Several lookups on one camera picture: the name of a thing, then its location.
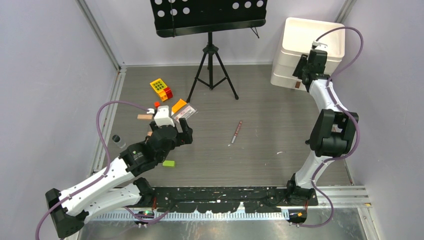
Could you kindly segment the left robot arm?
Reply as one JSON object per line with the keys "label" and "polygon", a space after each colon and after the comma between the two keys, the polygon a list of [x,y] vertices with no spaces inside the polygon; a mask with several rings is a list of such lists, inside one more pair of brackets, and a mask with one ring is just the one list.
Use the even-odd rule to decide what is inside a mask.
{"label": "left robot arm", "polygon": [[110,210],[139,204],[148,207],[154,191],[142,173],[163,163],[170,151],[193,142],[193,129],[186,118],[170,124],[155,119],[150,123],[152,134],[129,145],[108,165],[68,189],[52,188],[45,193],[47,216],[51,217],[60,239],[81,230],[94,217]]}

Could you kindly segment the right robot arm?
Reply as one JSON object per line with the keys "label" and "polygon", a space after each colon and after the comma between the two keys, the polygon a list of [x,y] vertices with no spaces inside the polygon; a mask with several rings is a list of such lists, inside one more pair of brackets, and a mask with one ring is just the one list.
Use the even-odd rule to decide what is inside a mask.
{"label": "right robot arm", "polygon": [[288,204],[301,206],[315,194],[316,181],[329,164],[348,154],[354,142],[359,116],[349,112],[334,91],[330,75],[325,73],[328,53],[311,49],[303,54],[293,72],[314,99],[320,111],[307,144],[310,153],[299,171],[287,182]]}

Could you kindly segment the white drawer organizer box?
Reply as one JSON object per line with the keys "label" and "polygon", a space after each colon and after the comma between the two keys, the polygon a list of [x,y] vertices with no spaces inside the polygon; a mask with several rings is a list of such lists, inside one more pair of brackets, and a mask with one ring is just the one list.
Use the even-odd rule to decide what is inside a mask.
{"label": "white drawer organizer box", "polygon": [[305,91],[301,80],[293,73],[301,55],[308,55],[313,41],[327,45],[327,62],[325,74],[332,74],[345,56],[345,30],[336,30],[325,36],[324,33],[342,27],[341,23],[289,17],[279,40],[274,60],[270,83],[274,86]]}

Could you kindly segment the clear false lashes pack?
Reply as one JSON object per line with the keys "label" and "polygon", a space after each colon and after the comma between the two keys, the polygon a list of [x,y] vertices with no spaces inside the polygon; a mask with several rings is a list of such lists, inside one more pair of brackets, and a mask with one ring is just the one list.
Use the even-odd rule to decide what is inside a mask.
{"label": "clear false lashes pack", "polygon": [[188,118],[190,118],[192,115],[196,114],[197,112],[198,110],[195,107],[193,107],[190,103],[187,103],[181,109],[179,109],[176,113],[174,113],[172,115],[172,118],[177,123],[180,123],[181,118],[184,118],[187,120]]}

